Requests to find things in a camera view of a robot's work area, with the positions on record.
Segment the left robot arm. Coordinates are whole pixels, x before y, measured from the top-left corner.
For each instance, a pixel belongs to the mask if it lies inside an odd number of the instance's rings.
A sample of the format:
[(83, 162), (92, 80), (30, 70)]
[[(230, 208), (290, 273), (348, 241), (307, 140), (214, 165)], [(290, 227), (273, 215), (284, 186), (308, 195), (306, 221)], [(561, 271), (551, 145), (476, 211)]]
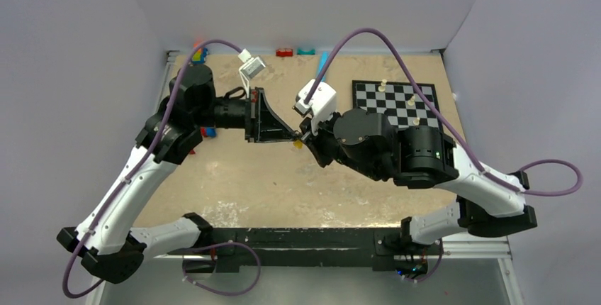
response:
[(208, 66), (180, 69), (170, 81), (169, 96), (139, 132), (111, 190), (85, 221), (63, 228), (57, 236), (87, 272), (118, 284), (158, 255), (184, 249), (201, 255), (210, 250), (212, 226), (196, 213), (161, 226), (134, 227), (150, 197), (202, 142), (203, 128), (242, 129), (251, 143), (296, 139), (295, 131), (272, 111), (262, 88), (244, 95), (238, 87), (218, 96)]

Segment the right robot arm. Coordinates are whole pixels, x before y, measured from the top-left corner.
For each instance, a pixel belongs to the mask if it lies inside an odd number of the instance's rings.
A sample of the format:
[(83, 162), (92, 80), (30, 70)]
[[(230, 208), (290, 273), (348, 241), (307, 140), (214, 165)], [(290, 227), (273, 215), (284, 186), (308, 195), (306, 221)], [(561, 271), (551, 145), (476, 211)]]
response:
[(409, 216), (400, 232), (381, 242), (415, 253), (448, 235), (499, 238), (536, 228), (535, 210), (525, 203), (523, 172), (480, 172), (466, 150), (437, 128), (396, 128), (381, 113), (352, 109), (313, 126), (300, 124), (300, 140), (319, 166), (344, 165), (374, 181), (408, 189), (443, 189), (455, 200), (424, 216)]

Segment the yellow tag keyring with keys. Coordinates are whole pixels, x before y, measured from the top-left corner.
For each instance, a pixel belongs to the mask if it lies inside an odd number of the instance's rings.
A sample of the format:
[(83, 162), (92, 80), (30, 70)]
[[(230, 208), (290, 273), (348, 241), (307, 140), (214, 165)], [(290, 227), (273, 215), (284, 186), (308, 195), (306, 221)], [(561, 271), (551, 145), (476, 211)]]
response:
[(293, 141), (293, 145), (294, 145), (294, 147), (295, 147), (295, 148), (297, 148), (297, 149), (302, 149), (302, 148), (303, 148), (303, 146), (305, 145), (305, 143), (304, 143), (304, 141), (303, 141), (303, 139), (302, 139), (302, 137), (301, 137), (301, 136), (297, 136), (297, 137), (294, 139), (294, 141)]

